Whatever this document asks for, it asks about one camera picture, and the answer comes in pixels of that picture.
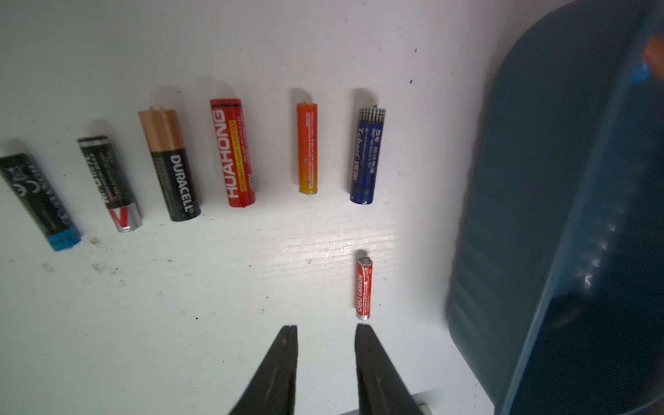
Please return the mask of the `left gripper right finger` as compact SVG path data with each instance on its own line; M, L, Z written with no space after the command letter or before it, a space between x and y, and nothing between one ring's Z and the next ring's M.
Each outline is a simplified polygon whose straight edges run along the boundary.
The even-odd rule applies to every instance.
M422 414L370 325L357 325L354 352L359 414Z

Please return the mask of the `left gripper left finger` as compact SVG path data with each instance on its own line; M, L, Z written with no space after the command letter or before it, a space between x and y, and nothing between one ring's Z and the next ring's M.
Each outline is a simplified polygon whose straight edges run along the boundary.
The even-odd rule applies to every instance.
M284 326L230 414L293 414L297 358L297 326Z

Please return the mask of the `red battery second row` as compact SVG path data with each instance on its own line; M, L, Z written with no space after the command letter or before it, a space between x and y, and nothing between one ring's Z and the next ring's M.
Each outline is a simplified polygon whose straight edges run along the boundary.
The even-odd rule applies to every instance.
M358 259L356 267L356 316L367 321L371 316L373 261L370 257Z

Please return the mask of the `teal plastic storage box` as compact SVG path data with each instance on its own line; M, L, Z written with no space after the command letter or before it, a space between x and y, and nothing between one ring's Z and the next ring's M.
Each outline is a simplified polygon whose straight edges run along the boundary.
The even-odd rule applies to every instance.
M448 323L497 414L663 411L662 29L660 1L574 1L496 73Z

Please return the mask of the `black red slim battery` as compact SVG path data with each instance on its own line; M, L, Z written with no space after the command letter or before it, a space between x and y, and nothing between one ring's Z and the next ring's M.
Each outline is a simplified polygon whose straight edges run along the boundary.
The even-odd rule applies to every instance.
M107 136L79 138L77 144L112 222L119 233L143 224L138 204Z

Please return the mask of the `dark blue battery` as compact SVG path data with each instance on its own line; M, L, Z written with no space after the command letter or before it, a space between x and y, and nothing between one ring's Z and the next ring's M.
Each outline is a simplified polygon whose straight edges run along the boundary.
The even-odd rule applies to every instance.
M373 202L385 117L386 110L376 105L359 110L350 190L356 204Z

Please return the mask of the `red orange battery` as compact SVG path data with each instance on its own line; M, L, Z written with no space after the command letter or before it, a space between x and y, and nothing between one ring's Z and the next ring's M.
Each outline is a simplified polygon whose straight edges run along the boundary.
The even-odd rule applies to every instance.
M299 192L317 193L317 105L297 105L297 145Z

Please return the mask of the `black teal battery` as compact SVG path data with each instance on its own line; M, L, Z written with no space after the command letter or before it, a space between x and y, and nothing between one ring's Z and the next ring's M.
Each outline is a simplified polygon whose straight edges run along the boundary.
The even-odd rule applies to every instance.
M67 209L29 155L20 153L1 157L1 176L55 252L81 242L80 233Z

